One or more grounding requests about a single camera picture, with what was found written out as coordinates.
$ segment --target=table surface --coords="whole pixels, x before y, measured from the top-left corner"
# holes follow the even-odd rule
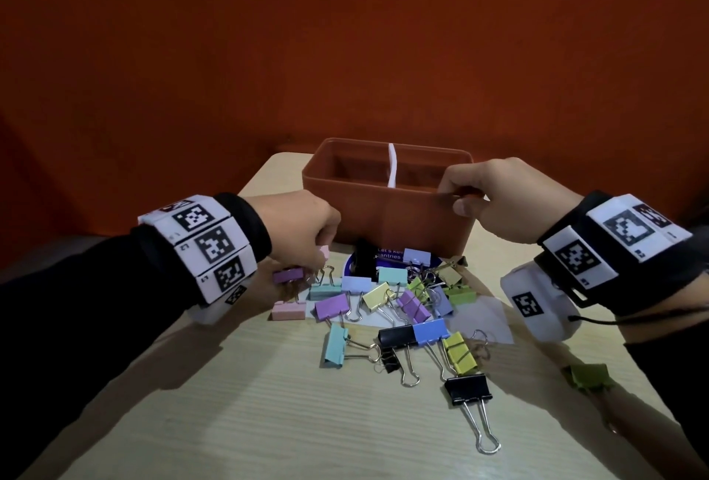
[[[272,156],[241,194],[301,188],[309,158]],[[465,256],[471,272],[507,302],[500,277],[537,251],[475,225]],[[341,267],[345,257],[333,253],[333,264]],[[565,344],[537,344],[507,310],[516,343],[493,344],[491,358],[482,362],[493,395],[487,411],[502,449],[484,456],[463,413],[448,405],[425,350],[412,350],[421,375],[415,388],[401,386],[397,373],[377,374],[366,361],[320,368],[326,325],[271,322],[263,310],[272,305],[272,292],[252,290],[214,327],[178,322],[23,478],[661,477],[638,445],[603,426],[598,401],[573,391],[559,372],[570,361],[606,363],[623,389],[620,417],[633,410],[628,422],[648,430],[660,425],[663,432],[670,426],[676,434],[615,327],[584,324]],[[602,307],[585,314],[610,317]],[[376,330],[360,327],[357,336],[371,340]],[[477,408],[471,411],[478,415]],[[614,422],[622,423],[620,417]]]

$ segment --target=left hand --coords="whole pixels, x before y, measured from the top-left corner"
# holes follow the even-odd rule
[[[340,212],[309,190],[244,198],[263,221],[271,237],[271,258],[285,266],[318,270],[340,224]]]

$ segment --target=orange plastic box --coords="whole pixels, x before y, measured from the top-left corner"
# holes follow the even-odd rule
[[[446,167],[473,162],[458,149],[394,144],[396,188],[387,187],[388,144],[329,138],[303,169],[303,187],[340,210],[335,241],[359,238],[385,249],[460,255],[474,219],[453,213],[455,197],[437,194]]]

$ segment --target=black sleeve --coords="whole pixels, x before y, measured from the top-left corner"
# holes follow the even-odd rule
[[[709,464],[706,436],[707,397],[704,374],[709,322],[626,349],[682,426],[694,449]]]
[[[217,195],[257,261],[271,239],[253,208]],[[194,278],[152,227],[0,285],[4,306],[3,469],[19,476],[114,377],[201,299]]]

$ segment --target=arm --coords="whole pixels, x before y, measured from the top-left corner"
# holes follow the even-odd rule
[[[340,215],[323,200],[306,191],[216,199],[257,261],[272,255],[286,265],[324,265],[316,243],[332,242]],[[1,285],[0,299],[11,404],[5,469],[14,478],[201,295],[172,247],[142,225]]]
[[[473,216],[488,231],[519,243],[536,243],[583,199],[519,159],[450,166],[439,191],[453,193],[461,186],[482,190],[490,201],[457,200],[453,207],[456,213]],[[701,265],[692,260],[692,256],[687,256],[687,260],[691,262],[691,267],[687,268],[691,277],[668,298],[658,299],[654,305],[634,314],[627,314],[628,310],[623,309],[623,299],[603,304],[614,313],[623,314],[617,317],[622,322],[624,317],[709,303],[709,276],[701,272]],[[706,349],[709,313],[654,323],[621,324],[619,328],[630,355],[672,411],[698,454],[709,463],[709,442],[703,436],[704,426],[698,414],[706,409],[701,393],[702,358],[696,357]]]

